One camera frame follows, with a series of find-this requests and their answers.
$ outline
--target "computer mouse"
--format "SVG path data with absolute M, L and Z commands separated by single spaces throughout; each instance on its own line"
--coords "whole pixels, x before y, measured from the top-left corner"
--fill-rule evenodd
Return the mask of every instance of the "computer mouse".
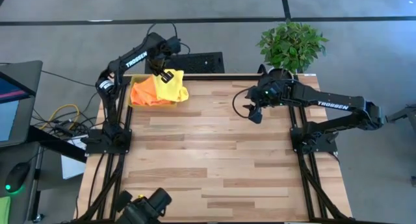
M 25 182 L 26 176 L 31 169 L 28 162 L 17 163 L 8 173 L 5 188 L 8 193 L 18 191 Z

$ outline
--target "robotic arm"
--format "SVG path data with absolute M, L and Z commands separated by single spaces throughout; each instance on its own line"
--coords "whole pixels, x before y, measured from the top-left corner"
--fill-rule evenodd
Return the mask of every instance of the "robotic arm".
M 164 72 L 164 61 L 180 51 L 180 39 L 176 36 L 165 40 L 152 32 L 138 47 L 109 63 L 99 75 L 95 85 L 103 101 L 105 120 L 102 130 L 91 130 L 88 138 L 83 139 L 87 144 L 87 153 L 125 153 L 129 149 L 131 133 L 129 129 L 121 128 L 116 107 L 117 98 L 125 85 L 124 73 L 135 64 L 147 59 L 153 74 L 160 75 L 164 82 L 169 82 L 173 75 Z
M 380 107 L 366 101 L 363 97 L 320 92 L 298 81 L 276 80 L 269 75 L 263 76 L 257 86 L 249 88 L 246 98 L 255 103 L 244 105 L 244 108 L 250 111 L 248 119 L 256 124 L 260 124 L 262 119 L 261 108 L 268 106 L 317 105 L 351 112 L 348 116 L 322 123 L 307 122 L 302 127 L 299 137 L 304 145 L 315 145 L 317 139 L 323 134 L 355 127 L 363 130 L 376 130 L 384 124 Z

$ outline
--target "folded cloth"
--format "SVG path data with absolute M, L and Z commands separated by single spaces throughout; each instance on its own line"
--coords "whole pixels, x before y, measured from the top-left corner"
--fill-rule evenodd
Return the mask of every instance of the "folded cloth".
M 175 102 L 186 101 L 189 94 L 187 88 L 182 85 L 183 71 L 165 69 L 165 72 L 168 71 L 174 75 L 168 83 L 163 82 L 160 75 L 153 76 L 157 98 Z
M 0 224 L 8 224 L 8 211 L 10 210 L 10 197 L 0 198 Z
M 130 92 L 131 104 L 133 105 L 170 105 L 171 101 L 157 98 L 153 78 L 149 77 L 141 83 L 135 83 Z

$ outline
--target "plant pot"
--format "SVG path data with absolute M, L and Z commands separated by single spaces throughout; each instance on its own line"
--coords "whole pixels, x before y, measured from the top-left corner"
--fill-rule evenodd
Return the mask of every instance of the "plant pot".
M 281 68 L 270 68 L 268 71 L 268 74 L 272 76 L 273 78 L 279 80 L 279 79 L 293 79 L 293 74 L 286 70 Z

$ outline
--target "computer monitor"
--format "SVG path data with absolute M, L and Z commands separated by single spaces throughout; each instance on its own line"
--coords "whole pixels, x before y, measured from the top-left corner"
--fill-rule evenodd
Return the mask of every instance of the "computer monitor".
M 19 101 L 35 95 L 34 91 L 0 71 L 0 104 Z

